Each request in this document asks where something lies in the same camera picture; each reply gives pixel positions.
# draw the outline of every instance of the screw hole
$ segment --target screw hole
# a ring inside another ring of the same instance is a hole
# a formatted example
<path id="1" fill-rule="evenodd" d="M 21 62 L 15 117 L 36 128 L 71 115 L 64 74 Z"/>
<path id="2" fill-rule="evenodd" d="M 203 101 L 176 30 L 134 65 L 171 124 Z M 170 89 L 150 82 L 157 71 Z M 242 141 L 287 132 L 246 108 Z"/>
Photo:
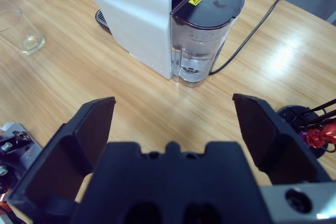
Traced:
<path id="1" fill-rule="evenodd" d="M 295 211 L 307 214 L 312 210 L 312 203 L 308 196 L 300 191 L 290 189 L 286 192 L 287 203 Z"/>
<path id="2" fill-rule="evenodd" d="M 157 159 L 159 157 L 159 154 L 160 154 L 159 152 L 149 152 L 148 157 L 150 159 Z"/>
<path id="3" fill-rule="evenodd" d="M 200 157 L 196 153 L 188 152 L 184 155 L 187 159 L 199 159 Z"/>

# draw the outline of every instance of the screw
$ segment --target screw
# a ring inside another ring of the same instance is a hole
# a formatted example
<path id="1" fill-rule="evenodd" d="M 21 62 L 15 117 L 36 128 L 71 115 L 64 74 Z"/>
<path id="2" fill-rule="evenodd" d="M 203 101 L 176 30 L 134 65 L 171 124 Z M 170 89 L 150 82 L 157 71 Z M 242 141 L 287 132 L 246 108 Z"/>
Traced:
<path id="1" fill-rule="evenodd" d="M 0 148 L 4 152 L 9 152 L 9 150 L 13 147 L 13 145 L 10 142 L 6 142 L 4 145 L 2 145 Z"/>
<path id="2" fill-rule="evenodd" d="M 0 176 L 4 176 L 8 173 L 8 170 L 5 165 L 0 166 Z"/>

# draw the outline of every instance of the black power cable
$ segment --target black power cable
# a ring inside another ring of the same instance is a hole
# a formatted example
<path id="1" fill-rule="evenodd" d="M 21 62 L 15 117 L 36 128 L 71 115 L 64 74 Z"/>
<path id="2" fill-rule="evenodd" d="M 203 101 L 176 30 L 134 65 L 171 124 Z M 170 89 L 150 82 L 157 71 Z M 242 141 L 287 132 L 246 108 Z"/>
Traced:
<path id="1" fill-rule="evenodd" d="M 245 46 L 246 42 L 252 37 L 252 35 L 258 30 L 258 28 L 264 23 L 264 21 L 268 18 L 268 16 L 271 14 L 271 12 L 273 11 L 274 7 L 277 5 L 277 3 L 280 0 L 276 0 L 272 6 L 270 7 L 270 9 L 268 10 L 268 12 L 266 13 L 266 15 L 263 17 L 263 19 L 259 22 L 259 24 L 252 30 L 252 32 L 247 36 L 247 38 L 243 41 L 243 43 L 238 47 L 238 49 L 234 52 L 234 54 L 223 64 L 221 65 L 218 69 L 216 69 L 215 71 L 211 71 L 209 73 L 209 75 L 213 75 L 218 73 L 219 71 L 221 71 L 223 68 L 225 68 L 236 56 L 237 54 L 240 52 L 240 50 Z"/>

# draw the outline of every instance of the black lid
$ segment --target black lid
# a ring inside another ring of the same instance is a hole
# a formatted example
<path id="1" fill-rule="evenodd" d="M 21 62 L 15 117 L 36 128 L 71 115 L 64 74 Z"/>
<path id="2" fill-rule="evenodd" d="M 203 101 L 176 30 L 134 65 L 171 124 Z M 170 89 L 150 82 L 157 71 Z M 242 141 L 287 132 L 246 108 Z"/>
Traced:
<path id="1" fill-rule="evenodd" d="M 187 0 L 173 16 L 197 28 L 220 28 L 237 17 L 243 5 L 244 0 Z"/>

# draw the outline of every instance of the water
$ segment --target water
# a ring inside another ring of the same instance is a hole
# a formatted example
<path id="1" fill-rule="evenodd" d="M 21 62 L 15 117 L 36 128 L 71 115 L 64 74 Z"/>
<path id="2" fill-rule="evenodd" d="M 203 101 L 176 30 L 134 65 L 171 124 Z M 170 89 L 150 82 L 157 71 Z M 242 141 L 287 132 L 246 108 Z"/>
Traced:
<path id="1" fill-rule="evenodd" d="M 32 55 L 40 50 L 46 43 L 43 36 L 30 35 L 22 41 L 22 52 Z"/>
<path id="2" fill-rule="evenodd" d="M 202 81 L 209 74 L 212 61 L 213 54 L 191 56 L 183 52 L 180 77 L 189 82 Z"/>

